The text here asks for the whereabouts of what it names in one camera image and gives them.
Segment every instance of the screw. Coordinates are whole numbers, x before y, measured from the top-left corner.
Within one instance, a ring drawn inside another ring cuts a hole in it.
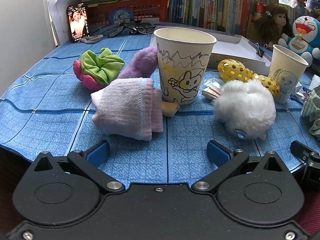
[[[156,187],[156,188],[155,188],[155,191],[156,191],[156,192],[163,192],[163,191],[164,191],[164,188],[162,188],[162,187]]]
[[[205,190],[205,189],[208,189],[209,187],[210,187],[210,184],[205,181],[199,181],[195,184],[195,188],[199,190]]]
[[[22,237],[25,239],[25,240],[32,240],[33,239],[33,234],[28,232],[28,231],[25,231],[23,234],[22,234]]]
[[[107,183],[107,188],[112,189],[112,190],[117,190],[122,187],[122,183],[119,181],[111,181]]]
[[[294,232],[288,232],[285,235],[285,240],[293,240],[296,237],[296,234]]]

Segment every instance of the white fluffy toy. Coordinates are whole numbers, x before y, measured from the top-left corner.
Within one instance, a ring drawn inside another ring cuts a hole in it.
[[[276,108],[273,97],[260,81],[227,82],[214,101],[213,112],[228,130],[241,139],[265,139],[274,123]]]

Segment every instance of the miniature bicycle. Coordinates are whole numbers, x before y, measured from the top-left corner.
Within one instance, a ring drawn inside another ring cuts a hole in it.
[[[140,20],[134,21],[134,22],[129,22],[129,23],[124,23],[120,22],[118,26],[116,26],[111,32],[108,34],[109,38],[113,38],[121,34],[125,29],[129,29],[130,34],[151,34],[153,33],[155,27],[147,22],[141,22]]]

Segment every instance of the blue label with chinese characters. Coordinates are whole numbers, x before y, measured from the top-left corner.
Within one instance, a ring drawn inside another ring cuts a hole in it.
[[[119,9],[113,11],[109,16],[109,24],[119,24],[120,22],[132,22],[134,19],[133,12],[128,9]]]

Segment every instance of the large paper cup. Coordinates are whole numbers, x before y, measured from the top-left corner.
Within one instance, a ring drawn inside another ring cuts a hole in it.
[[[163,99],[179,105],[192,103],[217,39],[187,28],[158,29],[154,35]]]
[[[280,95],[275,98],[276,102],[287,102],[306,67],[308,62],[298,54],[279,45],[273,45],[269,77],[280,87]]]

